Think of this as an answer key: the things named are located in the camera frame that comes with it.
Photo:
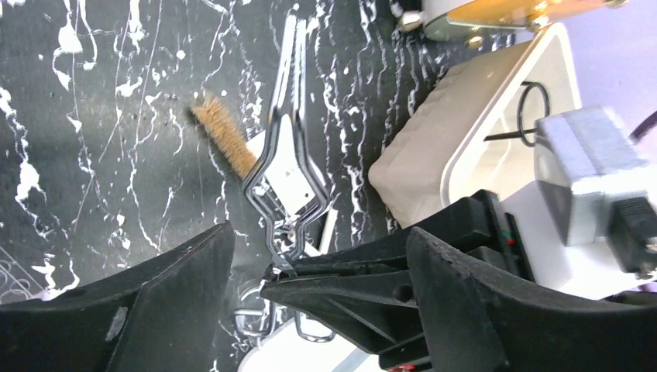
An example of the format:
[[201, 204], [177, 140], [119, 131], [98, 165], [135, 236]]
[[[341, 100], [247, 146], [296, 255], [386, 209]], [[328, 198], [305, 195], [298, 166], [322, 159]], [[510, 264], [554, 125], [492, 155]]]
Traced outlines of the brown test tube brush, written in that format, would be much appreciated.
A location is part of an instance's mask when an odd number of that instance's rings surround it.
[[243, 131], [229, 110], [214, 95], [205, 95], [190, 108], [192, 116], [203, 128], [237, 176], [245, 180], [256, 164]]

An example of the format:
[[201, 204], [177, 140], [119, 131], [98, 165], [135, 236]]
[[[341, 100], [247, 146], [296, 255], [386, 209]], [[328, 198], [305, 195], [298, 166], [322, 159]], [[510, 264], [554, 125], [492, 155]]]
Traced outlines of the metal crucible tongs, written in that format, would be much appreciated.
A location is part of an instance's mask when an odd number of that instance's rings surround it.
[[330, 204], [308, 143], [307, 36], [306, 19], [288, 14], [260, 156], [243, 184], [248, 202], [263, 219], [271, 255], [262, 285], [296, 277], [295, 261], [310, 254], [306, 230]]

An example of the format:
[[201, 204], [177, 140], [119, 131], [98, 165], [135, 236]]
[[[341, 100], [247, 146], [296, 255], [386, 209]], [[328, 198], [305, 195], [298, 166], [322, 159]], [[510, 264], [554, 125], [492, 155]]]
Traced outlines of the white clay pipe triangle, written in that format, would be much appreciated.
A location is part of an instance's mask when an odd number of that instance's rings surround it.
[[332, 238], [334, 236], [337, 217], [338, 217], [338, 212], [333, 208], [330, 208], [326, 212], [325, 224], [322, 230], [322, 235], [318, 247], [315, 247], [310, 243], [306, 243], [304, 247], [305, 256], [316, 257], [320, 255], [326, 255], [329, 253], [329, 249], [332, 246]]

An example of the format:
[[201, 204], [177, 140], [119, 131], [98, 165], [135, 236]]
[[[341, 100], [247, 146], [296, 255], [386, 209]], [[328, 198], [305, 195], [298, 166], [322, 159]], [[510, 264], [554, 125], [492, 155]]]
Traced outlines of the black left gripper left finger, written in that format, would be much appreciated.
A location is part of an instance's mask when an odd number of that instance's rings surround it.
[[111, 277], [1, 307], [3, 371], [206, 371], [235, 234], [229, 222]]

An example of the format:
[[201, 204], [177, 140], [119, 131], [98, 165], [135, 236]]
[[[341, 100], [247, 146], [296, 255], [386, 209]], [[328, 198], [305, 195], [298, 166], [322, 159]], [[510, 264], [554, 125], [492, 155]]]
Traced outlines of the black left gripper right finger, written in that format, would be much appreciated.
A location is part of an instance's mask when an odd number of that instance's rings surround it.
[[425, 242], [411, 230], [407, 261], [433, 251], [460, 276], [472, 276], [475, 293], [504, 352], [506, 371], [654, 371], [656, 310], [593, 301], [544, 288], [470, 257], [441, 240]]

